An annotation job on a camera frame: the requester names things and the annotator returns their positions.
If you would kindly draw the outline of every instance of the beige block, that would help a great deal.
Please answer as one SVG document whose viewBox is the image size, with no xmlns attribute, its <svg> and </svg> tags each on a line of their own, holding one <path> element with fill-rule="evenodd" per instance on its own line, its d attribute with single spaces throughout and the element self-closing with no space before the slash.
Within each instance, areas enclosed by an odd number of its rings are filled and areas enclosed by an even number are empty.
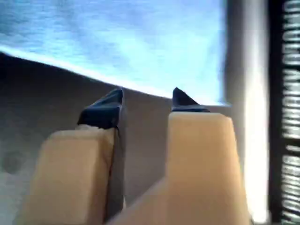
<svg viewBox="0 0 300 225">
<path fill-rule="evenodd" d="M 18 224 L 101 224 L 114 132 L 72 130 L 51 135 L 42 146 Z"/>
<path fill-rule="evenodd" d="M 171 113 L 166 179 L 168 224 L 249 224 L 230 118 Z"/>
</svg>

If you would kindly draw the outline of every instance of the dark pointed tip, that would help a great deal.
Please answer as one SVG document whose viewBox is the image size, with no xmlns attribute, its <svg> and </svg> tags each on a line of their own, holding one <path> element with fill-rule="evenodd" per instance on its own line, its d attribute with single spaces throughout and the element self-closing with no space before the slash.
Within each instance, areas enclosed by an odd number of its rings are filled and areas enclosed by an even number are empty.
<svg viewBox="0 0 300 225">
<path fill-rule="evenodd" d="M 78 120 L 79 124 L 109 129 L 118 126 L 124 93 L 122 89 L 115 89 L 86 107 Z"/>
<path fill-rule="evenodd" d="M 179 88 L 173 90 L 172 112 L 206 112 L 210 111 L 203 105 L 198 104 L 189 95 Z"/>
</svg>

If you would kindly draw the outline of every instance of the blue cloth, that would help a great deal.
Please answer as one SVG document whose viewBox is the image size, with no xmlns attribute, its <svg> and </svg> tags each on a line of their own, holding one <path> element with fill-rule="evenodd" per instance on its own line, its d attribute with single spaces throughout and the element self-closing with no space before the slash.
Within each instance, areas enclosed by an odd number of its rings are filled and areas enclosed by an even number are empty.
<svg viewBox="0 0 300 225">
<path fill-rule="evenodd" d="M 201 104 L 223 101 L 224 0 L 0 0 L 0 51 Z"/>
</svg>

